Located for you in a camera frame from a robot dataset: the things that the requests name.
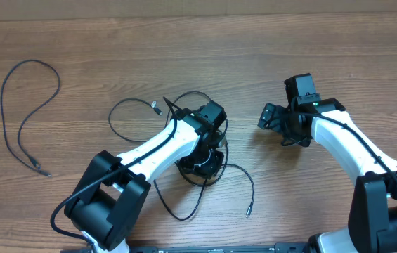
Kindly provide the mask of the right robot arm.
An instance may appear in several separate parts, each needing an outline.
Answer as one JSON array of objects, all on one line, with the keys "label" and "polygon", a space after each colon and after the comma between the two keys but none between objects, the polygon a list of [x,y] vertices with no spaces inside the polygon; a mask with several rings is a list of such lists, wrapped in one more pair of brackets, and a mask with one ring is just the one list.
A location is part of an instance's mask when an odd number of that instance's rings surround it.
[{"label": "right robot arm", "polygon": [[315,234],[298,252],[397,252],[397,160],[382,152],[335,98],[321,98],[311,74],[284,81],[288,105],[267,103],[261,129],[282,135],[283,147],[320,144],[354,184],[346,227]]}]

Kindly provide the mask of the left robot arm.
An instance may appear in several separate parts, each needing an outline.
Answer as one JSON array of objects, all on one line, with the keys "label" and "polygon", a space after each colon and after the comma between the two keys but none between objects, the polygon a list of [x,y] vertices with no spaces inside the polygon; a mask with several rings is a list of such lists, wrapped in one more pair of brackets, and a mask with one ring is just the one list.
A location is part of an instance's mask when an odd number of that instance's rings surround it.
[{"label": "left robot arm", "polygon": [[94,250],[110,252],[124,244],[152,183],[172,164],[203,179],[221,168],[223,107],[212,100],[197,110],[169,107],[174,110],[170,123],[143,145],[118,156],[98,153],[67,200],[65,216]]}]

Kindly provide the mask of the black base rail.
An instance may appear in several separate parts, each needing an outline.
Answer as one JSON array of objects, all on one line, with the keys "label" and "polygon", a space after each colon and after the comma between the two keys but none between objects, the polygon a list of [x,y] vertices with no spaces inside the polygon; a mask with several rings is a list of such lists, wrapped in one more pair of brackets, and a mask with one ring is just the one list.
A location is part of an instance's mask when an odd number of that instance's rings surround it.
[{"label": "black base rail", "polygon": [[317,252],[356,252],[355,249],[327,247],[321,249],[317,243],[278,242],[274,245],[230,246],[230,247],[129,247],[123,244],[112,251],[99,246],[88,246],[79,249],[62,249],[60,253],[317,253]]}]

